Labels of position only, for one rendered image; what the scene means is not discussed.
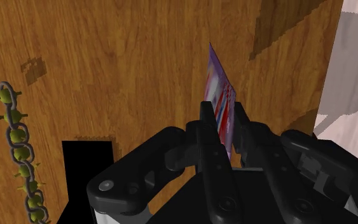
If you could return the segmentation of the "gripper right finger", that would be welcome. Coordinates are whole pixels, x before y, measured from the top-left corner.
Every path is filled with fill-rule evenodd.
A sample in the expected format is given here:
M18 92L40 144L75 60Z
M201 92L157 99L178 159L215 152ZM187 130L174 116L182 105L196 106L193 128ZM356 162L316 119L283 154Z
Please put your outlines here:
M298 130L274 134L235 103L234 148L262 168L285 224L358 224L358 158Z

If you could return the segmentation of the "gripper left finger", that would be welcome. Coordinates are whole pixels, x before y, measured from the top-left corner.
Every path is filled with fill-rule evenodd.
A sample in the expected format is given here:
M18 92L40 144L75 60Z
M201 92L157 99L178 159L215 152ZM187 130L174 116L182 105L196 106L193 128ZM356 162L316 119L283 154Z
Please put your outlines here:
M133 216L186 167L197 165L212 224L242 224L240 196L230 161L217 133L212 105L185 129L165 127L92 178L86 192L98 212Z

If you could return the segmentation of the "purple and red box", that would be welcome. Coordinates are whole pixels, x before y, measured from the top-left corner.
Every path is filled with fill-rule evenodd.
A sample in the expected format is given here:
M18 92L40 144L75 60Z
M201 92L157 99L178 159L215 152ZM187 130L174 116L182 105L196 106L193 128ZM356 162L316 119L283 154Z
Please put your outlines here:
M229 159L231 159L233 144L235 98L236 92L228 80L216 52L209 44L204 100L212 103L219 138L226 148Z

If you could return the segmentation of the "black box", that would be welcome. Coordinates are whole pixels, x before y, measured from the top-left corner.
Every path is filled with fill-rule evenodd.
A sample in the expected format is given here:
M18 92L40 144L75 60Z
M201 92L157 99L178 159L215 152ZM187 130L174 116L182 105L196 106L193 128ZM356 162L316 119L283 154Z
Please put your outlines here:
M68 203L56 224L97 224L86 186L114 163L110 141L62 141Z

